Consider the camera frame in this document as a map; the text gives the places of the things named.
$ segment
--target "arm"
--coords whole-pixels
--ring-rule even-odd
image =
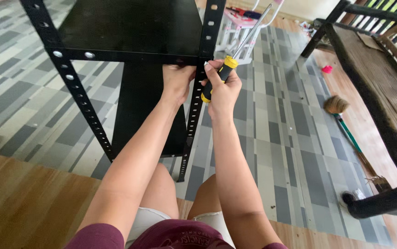
[[[220,68],[221,62],[210,62]],[[224,221],[238,248],[262,248],[281,243],[266,216],[260,193],[246,159],[234,125],[233,111],[241,81],[232,71],[224,84],[212,66],[206,65],[212,83],[209,115],[215,151],[217,191]]]
[[[189,93],[194,70],[192,66],[163,66],[160,101],[111,164],[79,230],[90,224],[107,223],[116,227],[126,241],[175,114]]]

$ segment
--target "maroon shirt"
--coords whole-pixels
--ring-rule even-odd
[[[65,248],[123,249],[121,232],[109,224],[92,224],[69,241]],[[197,221],[168,219],[146,229],[129,249],[232,249],[221,234],[211,226]],[[280,243],[269,244],[263,249],[287,249]]]

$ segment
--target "silver bolt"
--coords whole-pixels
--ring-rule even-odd
[[[88,59],[92,59],[92,58],[95,57],[95,54],[90,53],[90,52],[86,52],[86,53],[85,53],[85,56],[86,56],[86,58],[88,58]]]
[[[54,51],[54,52],[52,52],[52,54],[55,55],[58,58],[63,57],[63,54],[60,51]]]

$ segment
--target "right hand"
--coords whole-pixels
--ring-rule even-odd
[[[209,80],[212,84],[212,100],[209,103],[208,112],[211,120],[229,118],[233,120],[234,105],[241,89],[241,80],[232,70],[225,83],[221,81],[217,70],[221,68],[224,60],[208,61],[205,71],[208,79],[201,82],[205,86]]]

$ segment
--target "yellow screwdriver handle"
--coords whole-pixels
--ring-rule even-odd
[[[227,55],[224,59],[224,63],[221,66],[220,70],[218,71],[218,75],[221,78],[221,81],[226,82],[228,79],[229,74],[231,73],[232,69],[238,66],[237,60],[233,59],[231,56]],[[206,86],[201,93],[201,100],[205,103],[211,102],[211,95],[212,95],[212,84],[209,80],[206,82]]]

